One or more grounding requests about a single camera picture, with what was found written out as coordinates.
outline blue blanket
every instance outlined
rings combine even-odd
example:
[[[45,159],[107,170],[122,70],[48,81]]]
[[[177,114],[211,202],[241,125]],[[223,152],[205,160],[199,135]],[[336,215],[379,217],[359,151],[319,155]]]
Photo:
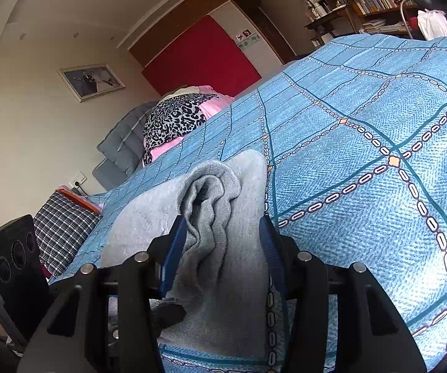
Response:
[[[137,195],[247,149],[266,156],[276,228],[325,263],[367,264],[434,367],[447,350],[447,38],[352,35],[296,62],[98,195],[103,218],[63,277],[99,262],[115,217]],[[334,298],[331,306],[326,368],[335,362]],[[165,369],[277,371],[294,305],[271,284],[264,307],[262,359],[163,346]]]

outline black and white plaid pillow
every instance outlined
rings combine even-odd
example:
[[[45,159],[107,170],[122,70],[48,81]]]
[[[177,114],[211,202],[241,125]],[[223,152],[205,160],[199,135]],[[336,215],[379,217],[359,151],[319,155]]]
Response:
[[[60,192],[51,195],[34,217],[40,261],[53,276],[65,272],[98,224],[101,215],[72,202]]]

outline picture frame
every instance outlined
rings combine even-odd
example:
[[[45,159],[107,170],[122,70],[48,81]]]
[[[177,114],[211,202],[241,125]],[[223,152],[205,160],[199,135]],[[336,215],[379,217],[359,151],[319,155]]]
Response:
[[[79,102],[125,88],[104,63],[61,68],[58,73]]]

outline metal bolt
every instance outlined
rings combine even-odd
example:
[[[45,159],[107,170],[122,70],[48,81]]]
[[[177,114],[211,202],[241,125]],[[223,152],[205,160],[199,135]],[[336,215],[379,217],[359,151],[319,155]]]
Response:
[[[80,266],[80,271],[84,275],[90,274],[94,270],[94,264],[83,264]]]
[[[297,258],[303,262],[308,262],[312,256],[308,251],[300,251],[297,253]]]
[[[355,262],[354,264],[353,264],[353,269],[356,271],[356,272],[365,272],[366,270],[367,270],[367,267],[365,266],[365,264],[362,264],[361,262]]]
[[[140,253],[137,253],[133,256],[133,258],[137,261],[137,262],[146,262],[149,259],[149,254],[146,253],[145,251],[141,251]]]

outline leopard print garment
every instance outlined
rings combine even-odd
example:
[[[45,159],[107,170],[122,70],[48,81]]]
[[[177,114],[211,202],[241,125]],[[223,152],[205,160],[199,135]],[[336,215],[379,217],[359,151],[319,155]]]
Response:
[[[217,97],[216,94],[184,94],[160,102],[144,125],[144,165],[152,163],[151,150],[176,137],[186,135],[206,122],[198,105]]]

